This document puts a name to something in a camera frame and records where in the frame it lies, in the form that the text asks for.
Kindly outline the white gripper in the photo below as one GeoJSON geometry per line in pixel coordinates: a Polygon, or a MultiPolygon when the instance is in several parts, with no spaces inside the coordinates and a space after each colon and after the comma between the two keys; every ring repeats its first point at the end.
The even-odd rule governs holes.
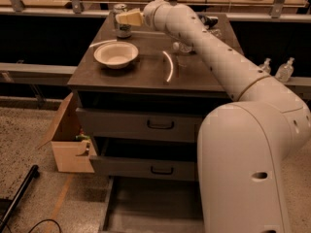
{"type": "Polygon", "coordinates": [[[122,12],[116,15],[116,21],[119,24],[133,25],[133,26],[141,26],[143,21],[150,26],[154,26],[154,16],[156,10],[159,6],[161,6],[165,0],[154,0],[147,4],[143,10],[143,14],[141,11],[136,8],[127,12],[122,12]]]}

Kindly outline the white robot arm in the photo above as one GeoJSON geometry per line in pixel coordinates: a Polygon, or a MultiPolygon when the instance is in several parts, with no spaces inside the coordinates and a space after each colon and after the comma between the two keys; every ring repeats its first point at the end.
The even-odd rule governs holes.
{"type": "Polygon", "coordinates": [[[192,47],[231,101],[204,118],[197,169],[205,233],[291,233],[282,161],[310,138],[310,111],[283,83],[207,31],[183,4],[117,16],[192,47]]]}

